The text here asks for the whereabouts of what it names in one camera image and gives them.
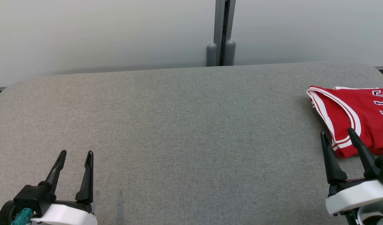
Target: gray cylinder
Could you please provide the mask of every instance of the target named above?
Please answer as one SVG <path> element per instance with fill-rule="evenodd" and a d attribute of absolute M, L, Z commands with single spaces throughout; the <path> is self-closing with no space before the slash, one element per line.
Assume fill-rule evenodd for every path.
<path fill-rule="evenodd" d="M 233 66 L 235 59 L 236 41 L 229 40 L 225 43 L 225 55 L 223 56 L 224 66 Z"/>
<path fill-rule="evenodd" d="M 217 46 L 215 43 L 207 45 L 207 66 L 215 67 L 216 66 L 216 51 Z"/>

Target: teal connector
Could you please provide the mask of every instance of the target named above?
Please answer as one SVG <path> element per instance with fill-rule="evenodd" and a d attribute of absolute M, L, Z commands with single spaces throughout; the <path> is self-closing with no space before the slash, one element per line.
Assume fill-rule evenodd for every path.
<path fill-rule="evenodd" d="M 30 208 L 24 208 L 11 225 L 26 225 L 30 223 L 30 219 L 33 218 L 33 210 Z"/>

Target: red jersey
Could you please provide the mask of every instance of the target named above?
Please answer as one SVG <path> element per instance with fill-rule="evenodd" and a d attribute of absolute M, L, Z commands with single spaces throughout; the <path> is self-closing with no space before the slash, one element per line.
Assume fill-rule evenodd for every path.
<path fill-rule="evenodd" d="M 383 88 L 310 86 L 307 94 L 325 121 L 333 150 L 339 157 L 358 154 L 349 138 L 350 127 L 372 153 L 383 155 Z"/>

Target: gray cushioned table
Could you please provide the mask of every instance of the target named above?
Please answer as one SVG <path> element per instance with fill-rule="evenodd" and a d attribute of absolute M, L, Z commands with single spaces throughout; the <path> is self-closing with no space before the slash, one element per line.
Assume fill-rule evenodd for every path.
<path fill-rule="evenodd" d="M 42 77 L 0 94 L 0 208 L 46 178 L 73 200 L 94 151 L 99 224 L 347 224 L 329 216 L 309 85 L 383 87 L 353 62 Z M 351 178 L 357 157 L 341 161 Z"/>

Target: white jersey trim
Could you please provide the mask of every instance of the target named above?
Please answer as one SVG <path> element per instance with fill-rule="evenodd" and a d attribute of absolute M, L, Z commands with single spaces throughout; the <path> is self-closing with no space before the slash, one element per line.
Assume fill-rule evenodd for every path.
<path fill-rule="evenodd" d="M 342 140 L 336 140 L 334 127 L 333 127 L 332 121 L 330 120 L 328 113 L 326 111 L 325 104 L 323 103 L 322 99 L 316 94 L 316 92 L 325 95 L 330 100 L 334 101 L 339 106 L 341 106 L 342 109 L 346 112 L 347 116 L 350 119 L 351 127 L 356 131 L 358 136 L 360 136 L 360 134 L 361 134 L 361 123 L 360 123 L 360 118 L 358 117 L 356 112 L 351 107 L 349 107 L 349 105 L 347 105 L 344 101 L 342 101 L 340 98 L 334 96 L 333 94 L 327 92 L 326 90 L 316 88 L 316 87 L 310 87 L 307 90 L 307 94 L 310 96 L 313 104 L 315 105 L 316 110 L 318 111 L 320 116 L 323 118 L 326 126 L 328 127 L 328 129 L 330 131 L 330 134 L 332 135 L 332 137 L 334 139 L 334 142 L 336 145 L 333 147 L 333 150 L 336 150 L 338 148 L 345 148 L 347 146 L 352 145 L 349 136 L 345 137 Z"/>
<path fill-rule="evenodd" d="M 335 142 L 335 140 L 333 140 L 333 138 L 331 138 L 331 139 L 332 139 L 332 149 L 334 151 L 336 151 L 339 148 L 339 146 L 338 146 L 338 144 L 336 144 L 336 142 Z"/>
<path fill-rule="evenodd" d="M 361 89 L 366 89 L 366 88 L 348 88 L 348 87 L 333 87 L 334 90 L 340 90 L 340 89 L 350 89 L 350 90 L 361 90 Z"/>

